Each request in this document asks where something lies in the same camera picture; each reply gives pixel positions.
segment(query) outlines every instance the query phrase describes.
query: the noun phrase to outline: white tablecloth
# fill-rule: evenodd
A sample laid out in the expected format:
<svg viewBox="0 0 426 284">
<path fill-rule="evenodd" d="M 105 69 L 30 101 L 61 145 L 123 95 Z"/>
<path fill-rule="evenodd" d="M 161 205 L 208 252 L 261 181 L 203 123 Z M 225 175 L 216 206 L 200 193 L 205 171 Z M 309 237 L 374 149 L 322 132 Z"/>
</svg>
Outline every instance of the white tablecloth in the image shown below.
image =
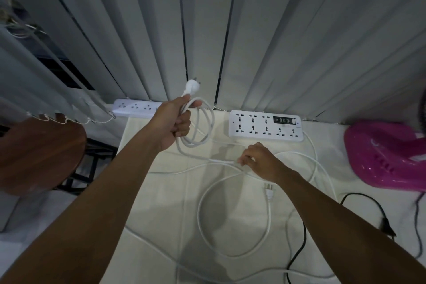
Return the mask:
<svg viewBox="0 0 426 284">
<path fill-rule="evenodd" d="M 183 147 L 184 151 L 209 158 L 236 159 L 245 147 L 256 142 L 242 138 L 231 140 L 226 136 L 228 113 L 215 111 L 215 116 L 213 139 L 219 142 L 236 142 L 237 145 L 225 145 L 210 140 L 196 148 Z M 147 121 L 129 119 L 120 149 Z M 203 123 L 201 122 L 200 128 L 207 130 Z M 339 201 L 344 193 L 352 191 L 374 197 L 383 206 L 391 227 L 397 233 L 397 243 L 410 253 L 417 254 L 413 202 L 418 193 L 376 189 L 363 183 L 348 163 L 343 144 L 346 126 L 303 121 L 302 128 L 312 138 L 317 148 L 318 160 L 330 174 Z M 273 153 L 297 151 L 314 156 L 307 138 L 300 143 L 264 141 L 263 144 Z M 280 158 L 306 178 L 312 173 L 314 164 L 309 159 L 296 154 L 282 154 Z M 158 155 L 151 171 L 180 171 L 204 162 L 179 154 L 173 145 Z M 255 254 L 240 260 L 225 259 L 212 252 L 201 238 L 196 219 L 200 196 L 212 182 L 230 174 L 235 174 L 235 170 L 224 166 L 205 166 L 180 175 L 148 174 L 134 202 L 127 225 L 160 246 L 181 264 L 220 281 L 236 280 L 269 267 L 285 267 L 290 254 L 294 254 L 302 243 L 303 229 L 300 217 L 297 212 L 292 213 L 293 205 L 278 186 L 274 188 L 271 232 Z M 315 184 L 332 195 L 320 169 Z M 243 253 L 261 238 L 267 222 L 263 188 L 263 182 L 241 175 L 221 183 L 206 198 L 201 210 L 202 225 L 207 237 L 222 252 Z M 379 209 L 367 198 L 348 197 L 345 206 L 376 227 L 381 221 Z M 420 206 L 419 232 L 426 240 L 426 199 Z M 426 256 L 420 261 L 426 264 Z M 324 276 L 331 273 L 310 236 L 292 269 Z M 293 284 L 319 282 L 295 275 L 291 279 Z M 102 283 L 168 284 L 203 281 L 185 271 L 178 271 L 173 263 L 124 231 Z M 282 283 L 282 273 L 265 272 L 245 283 Z"/>
</svg>

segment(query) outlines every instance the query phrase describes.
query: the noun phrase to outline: black plug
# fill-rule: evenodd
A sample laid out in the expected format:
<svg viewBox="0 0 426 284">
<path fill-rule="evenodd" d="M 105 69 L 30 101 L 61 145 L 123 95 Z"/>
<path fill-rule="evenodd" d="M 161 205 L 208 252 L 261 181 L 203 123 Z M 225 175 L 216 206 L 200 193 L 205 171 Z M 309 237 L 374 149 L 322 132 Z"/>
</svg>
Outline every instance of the black plug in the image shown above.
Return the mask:
<svg viewBox="0 0 426 284">
<path fill-rule="evenodd" d="M 388 236 L 396 237 L 397 234 L 395 231 L 391 228 L 391 225 L 389 224 L 389 220 L 387 218 L 382 219 L 382 223 L 379 227 L 380 231 Z"/>
</svg>

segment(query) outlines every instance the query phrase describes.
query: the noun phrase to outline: stool seat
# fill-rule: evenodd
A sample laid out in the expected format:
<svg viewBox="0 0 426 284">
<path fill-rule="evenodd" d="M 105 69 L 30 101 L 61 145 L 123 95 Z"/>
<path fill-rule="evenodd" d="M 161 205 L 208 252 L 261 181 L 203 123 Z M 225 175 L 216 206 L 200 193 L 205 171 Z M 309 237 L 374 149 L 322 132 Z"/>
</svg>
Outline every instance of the stool seat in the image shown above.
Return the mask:
<svg viewBox="0 0 426 284">
<path fill-rule="evenodd" d="M 76 170 L 86 141 L 83 126 L 71 121 L 29 118 L 13 126 L 0 137 L 0 190 L 23 196 L 54 188 Z"/>
</svg>

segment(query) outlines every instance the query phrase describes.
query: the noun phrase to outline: universal socket outlet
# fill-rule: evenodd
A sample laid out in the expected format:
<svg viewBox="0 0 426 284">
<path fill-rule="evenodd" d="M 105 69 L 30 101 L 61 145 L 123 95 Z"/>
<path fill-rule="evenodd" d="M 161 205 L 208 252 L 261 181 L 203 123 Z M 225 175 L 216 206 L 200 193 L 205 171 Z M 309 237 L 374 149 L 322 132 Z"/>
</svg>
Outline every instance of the universal socket outlet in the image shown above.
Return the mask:
<svg viewBox="0 0 426 284">
<path fill-rule="evenodd" d="M 154 101 L 117 99 L 112 105 L 112 112 L 116 116 L 152 118 L 161 104 Z"/>
<path fill-rule="evenodd" d="M 300 117 L 286 114 L 232 110 L 228 133 L 230 137 L 303 141 Z"/>
</svg>

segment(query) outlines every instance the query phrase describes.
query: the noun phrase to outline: pink plastic object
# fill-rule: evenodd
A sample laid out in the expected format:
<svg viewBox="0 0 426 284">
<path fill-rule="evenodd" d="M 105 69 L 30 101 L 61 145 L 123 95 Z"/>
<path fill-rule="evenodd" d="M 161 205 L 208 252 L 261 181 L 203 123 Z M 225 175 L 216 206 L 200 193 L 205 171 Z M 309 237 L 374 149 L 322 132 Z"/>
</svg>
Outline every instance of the pink plastic object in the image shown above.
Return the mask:
<svg viewBox="0 0 426 284">
<path fill-rule="evenodd" d="M 386 189 L 426 191 L 426 138 L 402 124 L 360 121 L 345 132 L 355 174 Z"/>
</svg>

